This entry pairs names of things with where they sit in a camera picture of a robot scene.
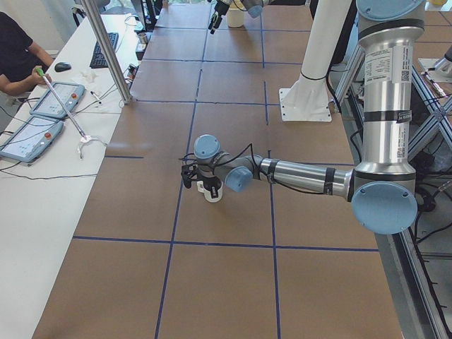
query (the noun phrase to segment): green tip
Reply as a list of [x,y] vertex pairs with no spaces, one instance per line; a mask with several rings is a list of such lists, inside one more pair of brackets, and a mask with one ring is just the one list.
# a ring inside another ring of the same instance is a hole
[[39,67],[36,67],[36,73],[38,73],[40,76],[44,76],[44,72]]

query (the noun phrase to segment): white desk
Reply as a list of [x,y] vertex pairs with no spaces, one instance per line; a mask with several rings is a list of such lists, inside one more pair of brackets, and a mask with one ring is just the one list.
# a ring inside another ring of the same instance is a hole
[[[137,64],[138,41],[124,16],[103,16],[109,32],[118,32],[117,57],[122,70]],[[82,83],[86,92],[76,110],[94,101],[90,90],[104,94],[114,81],[108,69],[89,68],[95,36],[84,20],[55,63],[66,61],[70,71],[49,74],[54,81]],[[39,97],[46,87],[38,86],[30,97]],[[108,142],[121,113],[121,98],[114,91],[76,116],[87,134],[101,136]],[[23,105],[16,115],[25,120],[29,106]],[[22,122],[13,120],[7,130],[15,131]],[[76,176],[96,174],[105,154],[101,143],[83,148],[84,159],[76,152],[80,135],[66,120],[60,137],[31,167],[16,166],[9,170],[28,177]],[[3,143],[6,137],[0,138]],[[14,162],[0,160],[0,168]],[[0,338],[31,338],[76,228],[94,177],[29,180],[0,172]]]

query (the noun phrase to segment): person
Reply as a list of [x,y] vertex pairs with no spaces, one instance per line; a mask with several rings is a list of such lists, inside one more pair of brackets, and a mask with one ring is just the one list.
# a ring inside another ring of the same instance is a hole
[[0,12],[0,90],[8,95],[19,95],[45,84],[36,72],[44,72],[53,58],[6,13]]

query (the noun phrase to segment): black sleeve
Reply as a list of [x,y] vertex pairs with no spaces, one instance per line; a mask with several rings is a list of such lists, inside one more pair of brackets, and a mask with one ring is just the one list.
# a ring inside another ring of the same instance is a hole
[[23,48],[28,48],[33,43],[33,39],[28,36],[27,33],[22,29],[21,26],[17,24],[17,22],[14,21],[14,19],[7,16],[5,13],[2,13],[1,20],[5,23],[7,23],[11,28],[13,28],[17,33],[18,41],[17,43],[21,44]]

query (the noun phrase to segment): person's arm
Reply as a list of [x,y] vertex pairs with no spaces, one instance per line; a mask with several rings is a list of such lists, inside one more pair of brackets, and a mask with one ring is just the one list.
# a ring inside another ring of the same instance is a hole
[[41,60],[47,67],[50,67],[52,62],[54,62],[53,58],[49,53],[45,51],[41,46],[39,46],[36,42],[33,42],[29,47],[27,47],[30,53],[33,53],[39,60]]
[[[47,74],[46,77],[49,81],[52,81]],[[27,78],[13,83],[10,82],[4,74],[0,75],[0,91],[5,92],[8,95],[19,95],[32,90],[36,85],[45,85],[45,81],[40,77],[35,69],[33,69],[32,73]]]

